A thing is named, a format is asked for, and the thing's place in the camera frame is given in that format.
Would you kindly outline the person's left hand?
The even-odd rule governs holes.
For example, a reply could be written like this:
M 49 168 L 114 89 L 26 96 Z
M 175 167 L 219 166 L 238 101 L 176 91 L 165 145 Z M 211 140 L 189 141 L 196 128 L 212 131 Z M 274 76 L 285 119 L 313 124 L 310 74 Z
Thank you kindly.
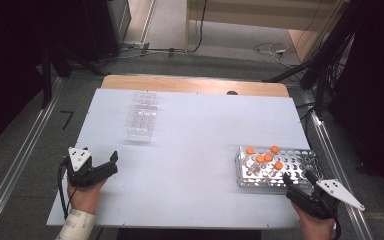
M 101 189 L 106 180 L 88 188 L 75 188 L 68 182 L 67 194 L 71 199 L 71 206 L 79 211 L 95 214 L 100 200 Z

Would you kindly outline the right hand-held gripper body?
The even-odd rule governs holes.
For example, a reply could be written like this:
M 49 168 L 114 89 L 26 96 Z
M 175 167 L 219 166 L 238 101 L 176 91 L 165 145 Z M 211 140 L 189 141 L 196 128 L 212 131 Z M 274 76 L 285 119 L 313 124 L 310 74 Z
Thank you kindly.
M 320 220 L 336 217 L 340 202 L 365 210 L 365 206 L 337 179 L 319 180 L 313 185 L 311 194 L 305 193 L 294 184 L 294 191 L 287 191 L 286 197 L 307 214 Z

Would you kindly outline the person's right hand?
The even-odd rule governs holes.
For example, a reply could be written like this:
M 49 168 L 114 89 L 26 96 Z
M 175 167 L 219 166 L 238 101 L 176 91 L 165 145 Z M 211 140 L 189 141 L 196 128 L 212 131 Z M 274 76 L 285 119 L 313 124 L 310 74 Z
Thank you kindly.
M 333 219 L 320 220 L 308 215 L 304 210 L 292 203 L 299 216 L 299 224 L 304 240 L 330 240 L 335 226 Z

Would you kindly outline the clear acrylic tube rack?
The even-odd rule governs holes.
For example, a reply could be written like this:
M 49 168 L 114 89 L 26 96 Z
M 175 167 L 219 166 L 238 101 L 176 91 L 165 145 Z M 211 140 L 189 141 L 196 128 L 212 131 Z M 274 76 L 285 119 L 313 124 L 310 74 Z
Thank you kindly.
M 150 143 L 157 113 L 156 93 L 135 92 L 125 124 L 126 140 L 136 143 Z

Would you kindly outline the light wooden furniture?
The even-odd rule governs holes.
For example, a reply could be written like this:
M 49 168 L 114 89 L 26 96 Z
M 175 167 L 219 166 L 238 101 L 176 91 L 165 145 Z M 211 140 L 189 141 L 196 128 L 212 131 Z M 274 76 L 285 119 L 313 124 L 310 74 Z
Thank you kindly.
M 351 0 L 187 0 L 185 48 L 191 20 L 288 29 L 296 53 L 307 61 L 337 25 Z

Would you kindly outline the perforated metal tube rack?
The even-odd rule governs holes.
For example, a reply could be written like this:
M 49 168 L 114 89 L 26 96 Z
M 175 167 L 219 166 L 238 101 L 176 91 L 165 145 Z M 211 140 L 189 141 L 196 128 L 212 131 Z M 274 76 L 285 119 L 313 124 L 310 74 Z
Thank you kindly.
M 266 153 L 271 154 L 270 148 L 272 146 L 253 146 L 255 149 L 253 160 L 257 155 L 264 157 Z M 280 151 L 275 156 L 275 159 L 267 166 L 262 164 L 258 175 L 248 175 L 249 167 L 243 164 L 247 147 L 240 146 L 235 156 L 237 185 L 241 188 L 269 194 L 285 193 L 287 187 L 283 182 L 283 174 L 288 173 L 293 184 L 305 193 L 310 193 L 313 185 L 305 177 L 305 172 L 311 170 L 319 179 L 324 177 L 318 156 L 313 150 L 283 148 L 279 146 Z M 283 163 L 283 168 L 273 178 L 269 178 L 268 174 L 277 161 Z

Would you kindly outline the wooden table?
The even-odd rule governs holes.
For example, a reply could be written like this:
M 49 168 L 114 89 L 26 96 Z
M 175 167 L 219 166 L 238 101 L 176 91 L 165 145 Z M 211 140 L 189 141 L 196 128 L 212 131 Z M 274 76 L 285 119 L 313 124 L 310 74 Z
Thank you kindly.
M 241 96 L 289 97 L 286 86 L 281 83 L 247 82 L 201 77 L 108 75 L 104 78 L 101 87 L 104 89 L 205 94 L 235 92 Z

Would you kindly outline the white board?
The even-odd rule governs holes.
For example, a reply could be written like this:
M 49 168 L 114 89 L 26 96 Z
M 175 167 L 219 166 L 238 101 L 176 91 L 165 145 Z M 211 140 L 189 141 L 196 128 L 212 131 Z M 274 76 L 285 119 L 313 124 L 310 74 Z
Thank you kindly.
M 295 104 L 286 97 L 160 92 L 152 139 L 128 141 L 134 94 L 95 92 L 77 140 L 100 165 L 117 153 L 118 172 L 97 210 L 108 227 L 294 228 L 282 194 L 248 192 L 236 183 L 241 146 L 308 146 Z

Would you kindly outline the black metal stand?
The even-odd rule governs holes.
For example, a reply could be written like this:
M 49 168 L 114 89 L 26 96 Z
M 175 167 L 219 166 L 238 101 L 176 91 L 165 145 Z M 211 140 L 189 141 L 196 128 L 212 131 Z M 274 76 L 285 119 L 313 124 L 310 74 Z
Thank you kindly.
M 68 59 L 74 60 L 97 75 L 106 76 L 106 73 L 101 69 L 65 48 L 61 44 L 45 43 L 41 48 L 43 81 L 42 109 L 46 108 L 52 99 L 51 67 L 54 67 L 59 76 L 69 77 L 71 75 L 71 68 L 68 64 Z

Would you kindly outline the black cabinet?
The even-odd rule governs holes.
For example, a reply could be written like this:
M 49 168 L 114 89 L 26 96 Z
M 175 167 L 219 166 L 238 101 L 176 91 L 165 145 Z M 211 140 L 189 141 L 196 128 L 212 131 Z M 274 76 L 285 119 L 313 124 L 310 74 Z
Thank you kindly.
M 128 0 L 83 0 L 97 60 L 120 53 L 132 17 Z

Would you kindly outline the metal floor rail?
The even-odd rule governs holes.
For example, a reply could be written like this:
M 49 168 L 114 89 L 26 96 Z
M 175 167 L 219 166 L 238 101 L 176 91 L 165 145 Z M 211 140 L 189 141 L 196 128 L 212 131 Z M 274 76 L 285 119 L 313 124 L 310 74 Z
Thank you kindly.
M 66 82 L 65 78 L 58 77 L 53 85 L 52 91 L 54 95 L 49 100 L 49 103 L 41 109 L 32 126 L 29 128 L 29 132 L 23 140 L 22 145 L 16 149 L 13 153 L 13 158 L 10 161 L 11 165 L 6 171 L 5 176 L 0 182 L 0 214 L 2 213 L 5 205 L 10 198 L 10 195 L 15 188 L 15 185 L 23 172 L 31 153 L 36 146 L 38 139 L 40 138 L 48 119 L 50 118 L 52 111 L 58 101 L 61 89 Z
M 325 122 L 320 120 L 315 112 L 309 116 L 311 124 L 314 126 L 318 136 L 318 140 L 322 146 L 324 156 L 329 163 L 332 175 L 338 179 L 344 187 L 351 193 L 355 194 L 349 179 L 342 167 L 341 160 L 329 136 Z M 374 240 L 371 230 L 364 216 L 364 211 L 350 205 L 345 206 L 348 218 L 350 219 L 357 240 Z

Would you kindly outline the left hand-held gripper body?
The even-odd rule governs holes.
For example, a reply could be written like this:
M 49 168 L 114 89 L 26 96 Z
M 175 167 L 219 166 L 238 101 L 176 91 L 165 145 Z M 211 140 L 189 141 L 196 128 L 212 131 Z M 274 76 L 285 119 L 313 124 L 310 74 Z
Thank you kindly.
M 82 149 L 79 148 L 68 149 L 67 175 L 72 186 L 87 188 L 108 177 L 105 173 L 105 164 L 98 167 L 93 167 L 92 163 L 90 167 L 84 166 L 81 153 Z

